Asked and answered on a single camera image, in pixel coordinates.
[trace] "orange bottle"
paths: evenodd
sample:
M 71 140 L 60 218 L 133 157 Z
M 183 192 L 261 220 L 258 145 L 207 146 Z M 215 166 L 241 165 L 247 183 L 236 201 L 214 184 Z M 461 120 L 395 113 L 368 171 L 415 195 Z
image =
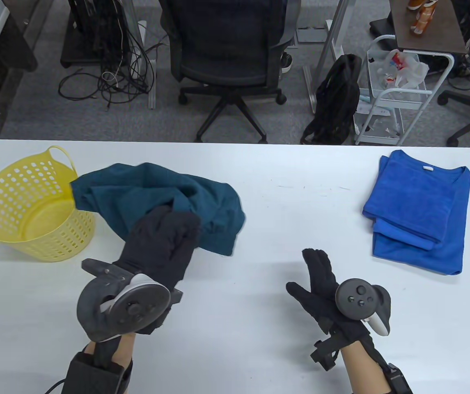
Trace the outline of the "orange bottle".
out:
M 410 32 L 413 35 L 420 37 L 426 31 L 436 11 L 437 2 L 438 0 L 427 0 L 419 8 L 415 16 L 416 21 L 410 26 Z
M 421 6 L 426 2 L 426 0 L 410 0 L 408 2 L 408 6 L 407 8 L 410 10 L 410 11 L 416 11 L 418 10 L 419 8 L 421 8 Z

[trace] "vr controller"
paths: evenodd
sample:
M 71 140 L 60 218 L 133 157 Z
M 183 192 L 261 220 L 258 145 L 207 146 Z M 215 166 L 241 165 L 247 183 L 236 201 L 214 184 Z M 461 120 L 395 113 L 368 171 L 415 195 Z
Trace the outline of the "vr controller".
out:
M 380 336 L 390 334 L 391 298 L 384 287 L 348 279 L 337 288 L 335 303 L 346 317 L 368 323 Z
M 142 330 L 182 298 L 181 291 L 169 291 L 147 275 L 134 275 L 114 264 L 85 259 L 81 267 L 96 278 L 81 292 L 76 314 L 96 343 Z

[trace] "gray carpet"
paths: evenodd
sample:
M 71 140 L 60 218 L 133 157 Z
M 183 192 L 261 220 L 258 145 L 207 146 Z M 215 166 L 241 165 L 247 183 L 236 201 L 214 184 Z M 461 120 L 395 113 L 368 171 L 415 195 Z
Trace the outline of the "gray carpet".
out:
M 160 8 L 155 0 L 135 2 L 139 19 L 148 21 L 146 46 L 156 43 L 164 32 L 159 25 Z M 336 0 L 307 0 L 298 26 L 321 26 L 332 18 Z M 344 49 L 364 56 L 371 40 L 368 22 L 385 17 L 389 12 L 387 0 L 358 2 Z M 179 83 L 171 76 L 169 48 L 158 51 L 158 78 L 156 110 L 149 110 L 147 97 L 139 97 L 130 104 L 112 105 L 106 109 L 101 99 L 80 102 L 58 96 L 60 79 L 76 70 L 64 69 L 59 63 L 69 6 L 66 0 L 55 0 L 50 10 L 35 54 L 39 67 L 23 77 L 1 138 L 48 140 L 109 140 L 109 141 L 171 141 L 191 142 L 194 135 L 216 103 L 216 98 L 190 96 L 190 103 L 177 103 Z M 302 131 L 312 119 L 302 66 L 315 65 L 321 52 L 320 45 L 303 45 L 289 50 L 293 67 L 283 75 L 280 86 L 288 101 L 279 106 L 274 99 L 249 100 L 248 105 L 268 133 L 269 143 L 298 143 Z M 86 68 L 97 73 L 97 69 Z M 467 81 L 455 81 L 470 87 Z M 96 81 L 87 77 L 72 79 L 65 92 L 72 95 L 88 94 Z M 184 81 L 184 85 L 193 85 Z M 404 115 L 411 119 L 411 112 Z M 439 107 L 435 100 L 405 141 L 407 146 L 444 146 L 458 128 L 470 122 L 470 108 L 450 102 Z M 206 142 L 254 143 L 259 138 L 236 107 L 229 107 L 204 135 Z M 460 139 L 460 146 L 470 147 L 470 134 Z

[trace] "hand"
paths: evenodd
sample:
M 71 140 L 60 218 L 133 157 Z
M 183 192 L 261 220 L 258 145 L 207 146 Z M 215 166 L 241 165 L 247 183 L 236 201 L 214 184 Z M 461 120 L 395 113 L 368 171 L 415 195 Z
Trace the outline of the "hand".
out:
M 295 282 L 288 282 L 286 291 L 299 301 L 326 334 L 339 332 L 350 344 L 368 336 L 370 332 L 361 321 L 349 319 L 337 308 L 335 292 L 339 285 L 328 255 L 313 249 L 304 249 L 302 255 L 310 273 L 311 292 Z
M 172 291 L 184 278 L 199 234 L 197 215 L 159 206 L 135 224 L 120 259 L 113 264 L 133 274 L 146 274 Z

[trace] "basket handle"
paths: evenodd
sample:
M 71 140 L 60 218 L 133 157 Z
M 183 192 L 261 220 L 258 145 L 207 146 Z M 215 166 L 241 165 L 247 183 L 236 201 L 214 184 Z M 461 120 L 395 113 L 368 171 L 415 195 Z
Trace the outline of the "basket handle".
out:
M 76 176 L 78 176 L 78 172 L 76 171 L 76 167 L 75 167 L 75 165 L 74 165 L 74 162 L 72 161 L 72 158 L 71 158 L 70 154 L 68 154 L 67 151 L 64 150 L 64 148 L 59 147 L 59 146 L 57 146 L 57 145 L 52 145 L 51 147 L 49 147 L 49 149 L 47 149 L 47 152 L 50 153 L 50 151 L 51 151 L 52 149 L 54 149 L 54 148 L 56 148 L 56 149 L 62 151 L 63 154 L 67 157 L 67 159 L 69 159 L 69 162 L 70 162 L 70 164 L 71 164 L 72 171 L 74 171 L 74 173 L 76 174 Z

